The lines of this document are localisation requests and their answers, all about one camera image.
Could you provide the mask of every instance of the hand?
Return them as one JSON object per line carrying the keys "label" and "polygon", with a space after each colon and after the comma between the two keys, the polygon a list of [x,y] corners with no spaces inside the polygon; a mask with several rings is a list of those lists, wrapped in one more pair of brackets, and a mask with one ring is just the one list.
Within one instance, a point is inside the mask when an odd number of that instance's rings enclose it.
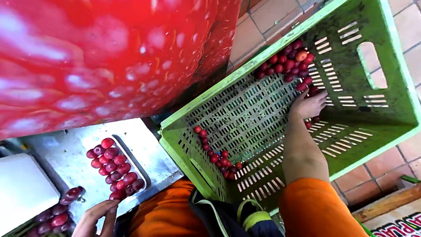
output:
{"label": "hand", "polygon": [[304,99],[309,92],[309,89],[305,90],[291,106],[290,116],[299,116],[301,119],[308,119],[315,117],[320,114],[320,111],[326,106],[327,91],[321,91],[317,95]]}
{"label": "hand", "polygon": [[119,200],[107,200],[88,209],[77,224],[72,237],[94,237],[96,223],[105,216],[100,237],[112,237]]}

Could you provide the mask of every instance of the fingers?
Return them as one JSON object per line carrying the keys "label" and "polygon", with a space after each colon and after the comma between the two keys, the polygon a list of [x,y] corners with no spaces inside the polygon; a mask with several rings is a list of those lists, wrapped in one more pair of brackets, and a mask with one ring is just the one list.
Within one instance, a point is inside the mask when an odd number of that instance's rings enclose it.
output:
{"label": "fingers", "polygon": [[321,91],[317,95],[313,96],[313,98],[316,98],[317,100],[321,100],[322,98],[328,96],[328,92],[326,90]]}
{"label": "fingers", "polygon": [[117,207],[119,203],[120,203],[119,200],[106,200],[106,201],[100,202],[96,204],[95,206],[91,207],[90,209],[88,209],[86,211],[86,215],[89,218],[97,221],[98,219],[103,217],[108,210]]}
{"label": "fingers", "polygon": [[117,207],[107,211],[104,225],[102,226],[100,237],[112,237],[114,232],[115,219],[117,217]]}
{"label": "fingers", "polygon": [[299,96],[300,99],[304,99],[304,97],[309,93],[309,89],[307,88],[305,91],[301,92],[301,95]]}
{"label": "fingers", "polygon": [[326,97],[323,97],[321,100],[319,100],[319,104],[324,104],[328,100]]}

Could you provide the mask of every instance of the metal table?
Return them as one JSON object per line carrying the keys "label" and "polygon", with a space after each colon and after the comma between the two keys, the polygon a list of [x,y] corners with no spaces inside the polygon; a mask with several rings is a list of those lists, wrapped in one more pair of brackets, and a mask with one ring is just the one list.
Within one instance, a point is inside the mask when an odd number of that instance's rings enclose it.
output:
{"label": "metal table", "polygon": [[[73,202],[69,210],[72,219],[78,223],[82,214],[95,204],[108,200],[111,191],[105,177],[98,169],[91,167],[86,151],[98,145],[102,139],[118,136],[126,152],[144,175],[147,188],[119,204],[120,216],[142,201],[168,187],[183,176],[155,136],[140,118],[69,129],[67,133],[56,132],[24,137],[23,140],[34,151],[40,166],[61,194],[69,188],[82,186],[83,200]],[[102,229],[104,218],[97,224]]]}

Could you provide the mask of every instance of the wooden plank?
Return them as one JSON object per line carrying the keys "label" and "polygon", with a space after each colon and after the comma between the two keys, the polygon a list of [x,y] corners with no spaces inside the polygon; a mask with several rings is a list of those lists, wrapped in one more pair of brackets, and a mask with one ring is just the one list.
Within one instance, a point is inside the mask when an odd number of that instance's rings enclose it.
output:
{"label": "wooden plank", "polygon": [[409,189],[403,189],[392,193],[352,214],[352,216],[364,223],[379,215],[383,215],[398,207],[421,198],[421,183]]}

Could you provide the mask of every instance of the orange shirt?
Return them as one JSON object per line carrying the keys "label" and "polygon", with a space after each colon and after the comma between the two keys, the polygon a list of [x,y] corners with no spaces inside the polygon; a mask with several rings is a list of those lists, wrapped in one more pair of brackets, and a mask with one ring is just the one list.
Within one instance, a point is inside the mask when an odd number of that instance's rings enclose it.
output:
{"label": "orange shirt", "polygon": [[[193,188],[181,179],[143,202],[132,220],[130,236],[207,236],[187,203]],[[287,236],[367,236],[332,186],[321,180],[292,182],[280,195],[279,207]]]}

